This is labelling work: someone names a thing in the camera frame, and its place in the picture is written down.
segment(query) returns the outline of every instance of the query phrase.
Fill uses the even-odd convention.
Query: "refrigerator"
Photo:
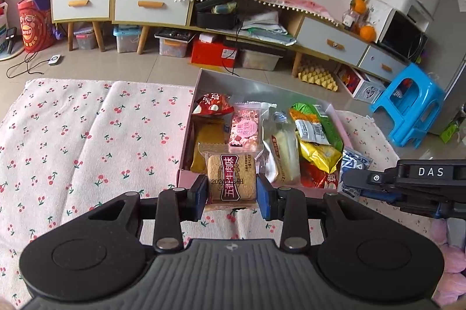
[[[425,56],[419,66],[446,94],[429,130],[439,135],[466,103],[466,12],[460,11],[458,0],[439,0],[427,33]]]

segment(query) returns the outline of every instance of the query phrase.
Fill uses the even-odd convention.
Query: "red box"
[[[193,42],[191,62],[195,64],[233,68],[237,53],[237,49],[225,47],[220,41],[205,43],[201,42],[199,38],[196,37]]]

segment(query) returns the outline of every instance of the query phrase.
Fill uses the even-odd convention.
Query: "egg carton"
[[[320,65],[306,64],[298,68],[298,78],[302,82],[316,84],[334,92],[338,91],[338,85],[332,74]]]

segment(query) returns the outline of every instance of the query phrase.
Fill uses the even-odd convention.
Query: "blue plastic stool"
[[[405,79],[411,79],[412,84],[406,93],[398,98],[394,93]],[[373,114],[382,107],[393,119],[393,130],[388,135],[392,143],[404,147],[413,139],[415,148],[418,148],[439,115],[444,98],[445,92],[417,65],[410,64],[393,80],[377,101],[369,106],[369,111]]]

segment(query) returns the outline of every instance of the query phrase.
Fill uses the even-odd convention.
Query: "tile floor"
[[[87,79],[87,80],[127,80],[134,82],[156,82],[177,85],[196,84],[199,68],[189,64],[189,58],[174,58],[158,54],[156,44],[147,44],[143,55],[132,53],[118,53],[116,45],[107,45],[106,52],[97,49],[91,51],[77,50],[68,52],[67,45],[59,42],[45,51],[39,52],[34,59],[37,62],[50,58],[53,54],[61,53],[62,58],[56,66],[47,63],[40,64],[33,71],[43,74],[21,74],[9,79],[5,76],[6,70],[24,60],[24,54],[7,61],[0,61],[0,119],[7,113],[10,105],[21,94],[27,80],[39,77],[59,79]],[[25,65],[9,71],[12,76],[22,72]],[[300,92],[308,96],[328,101],[337,110],[352,111],[367,115],[368,105],[362,101],[353,100],[346,92],[330,92],[322,87],[300,82],[291,77],[291,61],[281,59],[276,71],[260,71],[253,69],[236,68],[235,73],[241,77],[269,83],[285,89]],[[396,149],[402,158],[466,158],[466,146],[456,140],[443,144],[434,135],[428,135],[421,147],[414,150],[412,147]]]

